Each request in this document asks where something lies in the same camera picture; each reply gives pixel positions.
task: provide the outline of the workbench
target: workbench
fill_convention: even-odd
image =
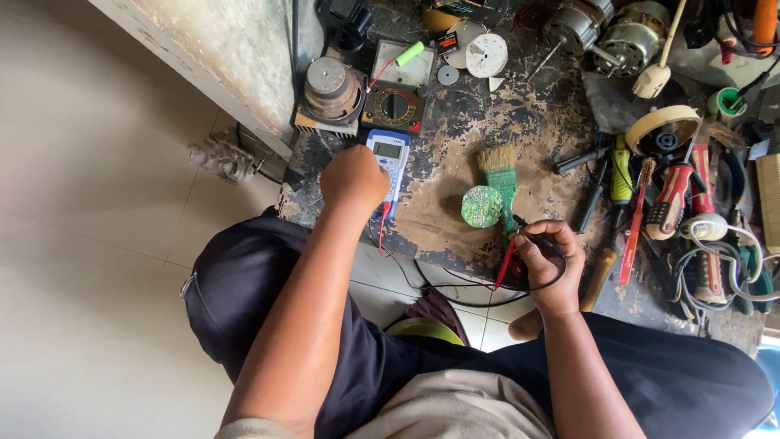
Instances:
[[[417,3],[374,0],[367,6],[374,14],[371,41],[356,54],[337,55],[358,70],[371,72],[376,40],[380,38],[426,43],[432,39],[420,22]],[[503,253],[500,227],[474,228],[460,215],[463,194],[484,184],[475,152],[491,146],[509,144],[517,152],[519,192],[514,213],[529,222],[572,221],[578,214],[584,190],[594,181],[594,166],[583,166],[564,176],[555,175],[551,167],[593,148],[595,122],[580,79],[580,59],[554,56],[528,84],[525,77],[548,46],[538,32],[512,32],[515,11],[523,7],[527,5],[512,2],[494,29],[509,48],[509,61],[500,74],[507,79],[497,91],[490,92],[487,79],[472,77],[465,70],[454,84],[439,84],[435,71],[445,62],[437,58],[427,114],[419,137],[412,140],[395,219],[385,224],[382,244],[390,252],[483,279],[494,278]],[[341,139],[325,132],[301,133],[284,175],[279,199],[282,217],[312,227],[324,205],[319,191],[320,172],[335,154],[365,142],[366,134],[367,130],[361,130],[357,139]],[[610,240],[608,225],[603,224],[608,207],[608,196],[604,196],[590,227],[578,236],[591,262]],[[371,226],[376,234],[378,221],[372,221]],[[361,241],[376,245],[368,229]],[[583,280],[592,273],[591,265]],[[707,327],[699,328],[666,312],[666,300],[642,248],[635,267],[627,287],[620,287],[616,273],[612,275],[594,312],[677,334],[712,336],[750,354],[755,352],[763,316],[746,317],[729,310],[715,313]]]

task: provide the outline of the metal washer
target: metal washer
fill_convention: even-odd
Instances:
[[[438,79],[441,85],[454,84],[459,76],[458,70],[453,66],[442,66],[436,73],[436,79]]]

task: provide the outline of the digital multimeter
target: digital multimeter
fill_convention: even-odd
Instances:
[[[401,179],[403,178],[403,169],[406,167],[406,160],[409,158],[409,136],[387,130],[371,130],[368,133],[366,146],[374,152],[379,166],[385,168],[390,174],[390,191],[382,200],[382,204],[390,202],[390,211],[385,217],[386,220],[392,220],[395,215],[395,207],[398,205],[398,195],[401,191]],[[382,217],[382,207],[371,215],[371,218],[380,219]]]

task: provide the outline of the finger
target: finger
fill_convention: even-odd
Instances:
[[[543,219],[533,224],[528,224],[525,228],[529,234],[550,234],[558,243],[566,257],[576,256],[582,248],[577,243],[577,238],[574,236],[572,228],[566,221],[560,219]]]
[[[548,261],[542,254],[539,247],[531,242],[530,239],[518,234],[515,237],[515,246],[517,252],[520,253],[520,257],[528,267],[530,273],[534,273],[539,277],[553,277],[557,271],[555,265]]]

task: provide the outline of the wall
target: wall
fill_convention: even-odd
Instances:
[[[290,1],[90,1],[289,159],[294,108]],[[315,1],[299,0],[300,66],[324,47]]]

